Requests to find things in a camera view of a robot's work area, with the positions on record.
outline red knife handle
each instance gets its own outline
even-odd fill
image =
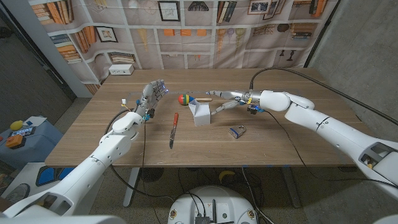
[[[174,114],[174,123],[173,125],[176,127],[177,126],[177,121],[178,121],[178,113]]]

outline printed backdrop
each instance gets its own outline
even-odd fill
[[[302,67],[337,0],[43,0],[32,5],[93,93],[135,69]]]

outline small white cardboard box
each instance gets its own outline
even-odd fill
[[[189,102],[189,108],[193,114],[195,126],[210,124],[209,103],[199,103],[197,100]]]

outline gray wall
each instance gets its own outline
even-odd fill
[[[336,89],[398,119],[398,3],[341,1],[309,65]],[[375,136],[398,141],[398,126],[350,101]]]
[[[72,104],[15,34],[0,39],[0,96],[0,133],[30,116],[54,124]]]
[[[57,48],[53,45],[49,35],[44,30],[40,21],[34,14],[27,0],[13,1],[2,0],[12,15],[18,20],[30,38],[35,42],[38,48],[47,57],[57,72],[68,83],[69,87],[77,97],[92,97],[93,95],[77,78],[63,57],[59,54]]]

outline white box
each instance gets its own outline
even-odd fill
[[[197,100],[192,100],[188,105],[193,114],[195,126],[210,124],[209,103],[199,103]]]
[[[112,65],[109,68],[111,75],[131,75],[134,71],[132,64]]]

